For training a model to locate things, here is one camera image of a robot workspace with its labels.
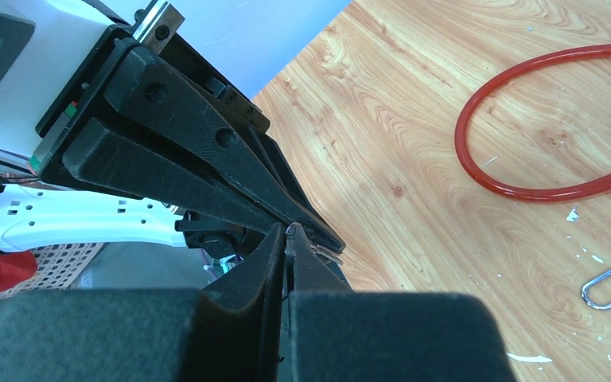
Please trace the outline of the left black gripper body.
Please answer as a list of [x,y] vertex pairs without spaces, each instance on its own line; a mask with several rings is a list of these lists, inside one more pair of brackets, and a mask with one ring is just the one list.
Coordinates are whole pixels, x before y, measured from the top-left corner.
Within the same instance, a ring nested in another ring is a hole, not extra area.
[[149,49],[176,69],[238,132],[271,173],[269,121],[259,108],[178,34],[180,12],[167,1],[152,1],[138,10],[134,24],[108,28],[37,126],[43,142],[33,166],[43,181],[74,189],[109,190],[76,180],[64,167],[62,154],[90,119],[126,132],[131,140],[157,143],[139,124],[120,115],[103,97],[117,66],[135,46]]

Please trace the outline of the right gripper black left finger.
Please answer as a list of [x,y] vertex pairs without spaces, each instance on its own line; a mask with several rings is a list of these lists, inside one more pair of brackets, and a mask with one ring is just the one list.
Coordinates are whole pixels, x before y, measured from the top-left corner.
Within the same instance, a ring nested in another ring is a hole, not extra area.
[[203,290],[34,290],[0,302],[0,381],[273,381],[286,230]]

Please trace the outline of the small silver key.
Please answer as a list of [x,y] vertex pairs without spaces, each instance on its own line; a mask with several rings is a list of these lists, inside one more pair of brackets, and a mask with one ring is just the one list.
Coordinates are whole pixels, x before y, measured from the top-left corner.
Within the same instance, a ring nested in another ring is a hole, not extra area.
[[344,264],[340,254],[312,241],[301,224],[290,224],[286,228],[286,254],[296,256],[302,252],[312,254],[326,265],[342,266]]

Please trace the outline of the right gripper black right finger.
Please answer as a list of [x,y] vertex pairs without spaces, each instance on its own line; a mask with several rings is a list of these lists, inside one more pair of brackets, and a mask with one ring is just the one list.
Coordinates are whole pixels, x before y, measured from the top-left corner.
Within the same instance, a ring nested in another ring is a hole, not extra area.
[[295,381],[513,381],[490,311],[453,292],[355,292],[286,231]]

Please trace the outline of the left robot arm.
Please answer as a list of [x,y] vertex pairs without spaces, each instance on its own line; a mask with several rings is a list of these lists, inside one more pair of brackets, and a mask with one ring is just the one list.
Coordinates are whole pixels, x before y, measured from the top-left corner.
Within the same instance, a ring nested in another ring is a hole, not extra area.
[[250,251],[300,224],[336,259],[269,120],[178,30],[100,1],[0,1],[0,251],[147,242]]

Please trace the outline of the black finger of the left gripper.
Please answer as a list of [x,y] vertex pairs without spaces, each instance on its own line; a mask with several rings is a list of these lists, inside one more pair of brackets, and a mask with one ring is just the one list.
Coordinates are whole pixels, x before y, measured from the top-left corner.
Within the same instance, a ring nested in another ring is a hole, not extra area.
[[126,132],[90,119],[62,154],[78,181],[193,210],[266,233],[278,223],[230,189],[214,185]]
[[216,184],[229,220],[267,231],[272,224],[299,223],[316,244],[341,252],[344,241],[321,218],[290,196],[231,124],[183,76],[142,46],[133,47],[107,82],[104,99],[200,179]]

